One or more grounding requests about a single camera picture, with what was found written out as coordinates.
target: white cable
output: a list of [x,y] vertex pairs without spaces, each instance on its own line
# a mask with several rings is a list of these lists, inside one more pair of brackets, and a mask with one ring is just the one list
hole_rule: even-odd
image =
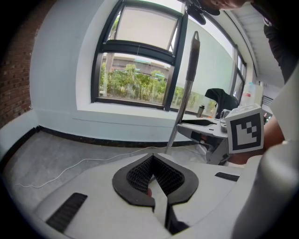
[[[147,148],[166,148],[166,147],[147,147]],[[134,151],[134,152],[132,152],[132,153],[127,153],[127,154],[117,155],[117,156],[114,156],[114,157],[109,158],[109,159],[83,159],[83,160],[81,160],[80,162],[76,163],[75,165],[66,168],[66,169],[63,170],[63,171],[62,171],[56,178],[54,178],[54,179],[52,179],[52,180],[50,180],[50,181],[47,181],[46,183],[42,184],[41,186],[34,186],[34,185],[24,186],[24,185],[22,185],[21,183],[17,183],[17,184],[15,184],[15,185],[20,185],[20,186],[22,186],[23,188],[35,188],[35,189],[40,189],[40,188],[42,188],[44,185],[46,185],[46,184],[48,184],[48,183],[51,183],[51,182],[57,180],[57,179],[58,179],[58,178],[59,178],[65,171],[67,171],[67,170],[69,170],[69,169],[72,169],[72,168],[76,167],[77,165],[79,165],[80,163],[82,163],[82,162],[84,162],[84,161],[109,161],[109,160],[112,160],[112,159],[114,159],[114,158],[116,158],[116,157],[118,157],[118,156],[131,155],[131,154],[140,152],[140,151],[142,151],[142,150],[144,150],[144,149],[147,149],[147,148],[142,148],[142,149],[139,149],[139,150]],[[176,148],[185,148],[185,149],[187,149],[187,150],[189,150],[189,151],[191,151],[191,152],[193,152],[193,153],[200,154],[199,152],[192,151],[192,150],[190,150],[190,149],[188,149],[188,148],[186,148],[186,147],[184,147],[184,146],[180,146],[180,147],[176,147]]]

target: floor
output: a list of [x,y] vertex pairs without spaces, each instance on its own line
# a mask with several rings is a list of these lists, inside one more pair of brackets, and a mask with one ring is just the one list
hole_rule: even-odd
[[[147,148],[140,152],[133,152],[139,148],[105,147],[62,139],[51,134],[39,132],[34,134],[12,157],[4,169],[4,180],[11,194],[22,205],[30,210],[46,198],[55,189],[71,180],[81,172],[92,167],[121,160],[133,155],[144,153],[163,153],[164,148]],[[169,152],[179,160],[205,162],[199,154],[198,146],[172,148]],[[24,186],[41,186],[59,176],[63,170],[79,163],[83,159],[109,159],[109,161],[84,161],[65,171],[57,180],[41,188]]]

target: window frame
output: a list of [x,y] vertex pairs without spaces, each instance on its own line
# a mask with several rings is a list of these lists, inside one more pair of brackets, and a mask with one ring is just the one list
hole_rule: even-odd
[[[175,39],[175,46],[173,52],[170,52],[166,49],[162,49],[159,47],[155,47],[152,45],[148,45],[140,42],[132,42],[125,40],[108,40],[113,24],[117,18],[117,16],[122,14],[122,11],[125,7],[137,7],[144,8],[149,10],[154,10],[157,12],[161,12],[163,14],[167,14],[177,18],[177,24],[172,33],[171,41],[174,37],[175,29],[177,29],[177,35]],[[243,57],[241,56],[237,45],[233,42],[232,38],[227,34],[227,32],[221,27],[221,25],[209,14],[205,13],[205,17],[210,20],[228,39],[228,41],[234,47],[234,51],[237,52],[236,59],[234,57],[234,68],[232,70],[232,80],[230,85],[230,95],[233,95],[233,90],[235,88],[235,82],[237,74],[240,75],[240,78],[244,82],[243,89],[245,85],[246,78],[246,63],[244,62]],[[174,97],[175,88],[177,85],[178,74],[182,62],[183,51],[185,46],[185,39],[187,33],[187,24],[188,24],[188,14],[185,12],[180,13],[171,8],[152,3],[147,1],[139,1],[139,0],[119,0],[114,6],[112,12],[110,13],[104,28],[99,37],[99,41],[96,47],[96,51],[93,59],[93,68],[92,68],[92,79],[91,79],[91,103],[94,102],[102,102],[102,103],[114,103],[114,104],[122,104],[122,105],[130,105],[130,106],[139,106],[139,107],[149,107],[161,109],[164,111],[178,111],[176,108],[171,107],[171,103]],[[139,55],[143,57],[148,57],[154,60],[158,60],[164,63],[167,63],[171,66],[169,77],[167,80],[167,85],[164,93],[164,98],[162,104],[154,104],[150,102],[141,102],[135,100],[127,100],[127,99],[116,99],[116,98],[105,98],[100,97],[99,94],[99,85],[100,85],[100,70],[102,65],[102,59],[104,53],[123,53],[123,54],[131,54],[131,55]],[[245,71],[242,72],[238,69],[238,56],[241,58],[243,65],[245,66]],[[196,115],[196,112],[186,111],[187,114]]]

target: ceiling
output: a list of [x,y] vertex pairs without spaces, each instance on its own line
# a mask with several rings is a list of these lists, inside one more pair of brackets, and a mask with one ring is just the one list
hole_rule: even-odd
[[275,60],[268,39],[263,27],[264,21],[250,3],[246,3],[242,8],[232,11],[245,31],[256,58],[257,81],[266,82],[276,87],[283,87],[284,79],[280,67]]

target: brick wall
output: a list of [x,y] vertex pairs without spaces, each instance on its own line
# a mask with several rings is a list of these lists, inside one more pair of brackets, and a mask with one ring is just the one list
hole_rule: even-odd
[[19,26],[0,65],[0,128],[31,109],[29,72],[38,30],[56,0],[44,0]]

